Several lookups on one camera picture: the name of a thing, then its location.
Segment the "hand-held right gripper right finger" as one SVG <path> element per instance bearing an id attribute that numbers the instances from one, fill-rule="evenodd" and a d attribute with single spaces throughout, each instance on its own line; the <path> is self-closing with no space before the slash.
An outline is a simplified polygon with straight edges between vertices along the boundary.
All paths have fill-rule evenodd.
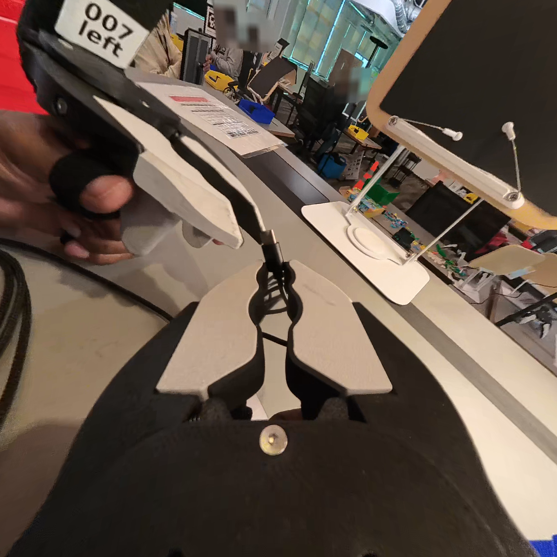
<path id="1" fill-rule="evenodd" d="M 302 409 L 329 398 L 387 394 L 393 389 L 352 300 L 303 263 L 285 265 L 286 380 Z"/>

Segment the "green plastic bin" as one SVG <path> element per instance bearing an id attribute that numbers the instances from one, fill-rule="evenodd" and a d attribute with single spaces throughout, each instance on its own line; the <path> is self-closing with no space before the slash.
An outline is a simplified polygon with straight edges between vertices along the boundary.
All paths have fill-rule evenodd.
<path id="1" fill-rule="evenodd" d="M 379 206 L 389 205 L 394 199 L 396 199 L 400 194 L 398 189 L 388 189 L 383 187 L 382 183 L 379 181 L 375 183 L 363 197 L 363 203 L 375 204 Z"/>

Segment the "red plastic bin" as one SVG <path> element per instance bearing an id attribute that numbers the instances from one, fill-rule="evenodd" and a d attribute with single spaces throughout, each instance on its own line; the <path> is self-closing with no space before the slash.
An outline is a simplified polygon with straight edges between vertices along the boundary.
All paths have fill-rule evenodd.
<path id="1" fill-rule="evenodd" d="M 1 17 L 1 110 L 45 115 L 21 67 L 15 21 Z"/>

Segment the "person's left hand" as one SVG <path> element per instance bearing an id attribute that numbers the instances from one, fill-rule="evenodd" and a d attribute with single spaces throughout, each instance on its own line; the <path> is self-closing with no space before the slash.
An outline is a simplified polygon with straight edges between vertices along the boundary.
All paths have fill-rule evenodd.
<path id="1" fill-rule="evenodd" d="M 68 234 L 64 254 L 103 266 L 130 260 L 117 219 L 88 220 L 53 200 L 48 178 L 55 164 L 87 140 L 49 115 L 1 110 L 1 228 Z"/>

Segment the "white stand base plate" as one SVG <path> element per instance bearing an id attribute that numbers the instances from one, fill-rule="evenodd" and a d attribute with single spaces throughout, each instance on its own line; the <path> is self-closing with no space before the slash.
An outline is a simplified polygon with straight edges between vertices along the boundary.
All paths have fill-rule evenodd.
<path id="1" fill-rule="evenodd" d="M 382 296 L 407 305 L 428 284 L 428 271 L 418 261 L 407 263 L 402 247 L 344 202 L 306 205 L 303 218 Z"/>

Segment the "small blue plastic bin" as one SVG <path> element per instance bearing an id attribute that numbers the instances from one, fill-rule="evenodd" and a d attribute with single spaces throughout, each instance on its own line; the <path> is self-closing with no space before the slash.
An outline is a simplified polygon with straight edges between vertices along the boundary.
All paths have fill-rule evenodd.
<path id="1" fill-rule="evenodd" d="M 272 110 L 259 102 L 242 99 L 237 106 L 244 114 L 258 124 L 267 126 L 275 118 Z"/>

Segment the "white printed sheet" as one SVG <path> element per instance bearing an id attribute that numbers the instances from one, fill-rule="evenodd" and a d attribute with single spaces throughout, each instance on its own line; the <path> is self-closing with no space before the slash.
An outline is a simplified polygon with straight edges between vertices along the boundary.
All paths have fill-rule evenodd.
<path id="1" fill-rule="evenodd" d="M 224 94 L 211 87 L 147 81 L 137 84 L 164 102 L 184 121 L 241 157 L 250 158 L 285 146 L 283 140 L 253 121 Z"/>

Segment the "pile of colourful toy bricks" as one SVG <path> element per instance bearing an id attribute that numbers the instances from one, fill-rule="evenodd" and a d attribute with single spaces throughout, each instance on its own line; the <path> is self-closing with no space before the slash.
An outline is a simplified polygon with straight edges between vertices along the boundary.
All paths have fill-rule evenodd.
<path id="1" fill-rule="evenodd" d="M 407 248 L 410 255 L 420 255 L 419 262 L 435 277 L 447 285 L 463 289 L 466 285 L 482 284 L 489 273 L 482 267 L 471 266 L 475 257 L 477 236 L 468 227 L 471 217 L 478 212 L 475 199 L 472 203 L 460 198 L 442 186 L 440 193 L 419 204 L 415 220 L 407 212 L 392 204 L 380 207 L 364 199 L 364 215 L 377 224 L 395 241 Z M 434 227 L 432 234 L 422 222 Z"/>

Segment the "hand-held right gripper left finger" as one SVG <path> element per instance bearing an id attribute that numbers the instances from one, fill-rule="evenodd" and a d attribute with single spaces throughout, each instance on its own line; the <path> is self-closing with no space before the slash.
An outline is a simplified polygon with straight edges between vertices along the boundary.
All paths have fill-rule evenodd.
<path id="1" fill-rule="evenodd" d="M 211 289 L 197 305 L 157 384 L 157 391 L 218 398 L 228 409 L 244 405 L 265 374 L 259 316 L 262 260 Z"/>

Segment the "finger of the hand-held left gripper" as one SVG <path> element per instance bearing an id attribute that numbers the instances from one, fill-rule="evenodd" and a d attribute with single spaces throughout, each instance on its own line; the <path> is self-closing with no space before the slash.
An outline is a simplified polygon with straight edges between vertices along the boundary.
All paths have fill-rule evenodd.
<path id="1" fill-rule="evenodd" d="M 200 172 L 172 148 L 171 137 L 180 135 L 171 119 L 166 137 L 156 127 L 116 104 L 94 96 L 103 116 L 117 122 L 139 146 L 131 177 L 139 188 L 122 210 L 122 241 L 128 250 L 152 250 L 179 221 L 192 247 L 216 240 L 230 248 L 243 244 L 232 205 Z"/>
<path id="2" fill-rule="evenodd" d="M 171 146 L 185 162 L 200 172 L 206 182 L 228 199 L 238 225 L 261 244 L 266 227 L 259 208 L 239 178 L 203 144 L 189 136 L 173 135 Z"/>

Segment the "small yellow plastic bin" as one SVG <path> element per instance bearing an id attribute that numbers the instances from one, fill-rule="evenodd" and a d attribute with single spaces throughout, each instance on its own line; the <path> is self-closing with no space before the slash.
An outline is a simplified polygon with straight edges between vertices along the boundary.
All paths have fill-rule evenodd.
<path id="1" fill-rule="evenodd" d="M 204 79 L 207 85 L 225 95 L 237 93 L 238 82 L 224 73 L 209 70 L 205 73 Z"/>

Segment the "dark board with wooden edge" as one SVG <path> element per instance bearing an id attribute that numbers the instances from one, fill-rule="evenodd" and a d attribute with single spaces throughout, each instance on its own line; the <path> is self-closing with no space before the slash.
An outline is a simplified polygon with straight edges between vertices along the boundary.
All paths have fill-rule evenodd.
<path id="1" fill-rule="evenodd" d="M 511 218 L 556 229 L 556 1 L 427 1 L 366 112 Z"/>

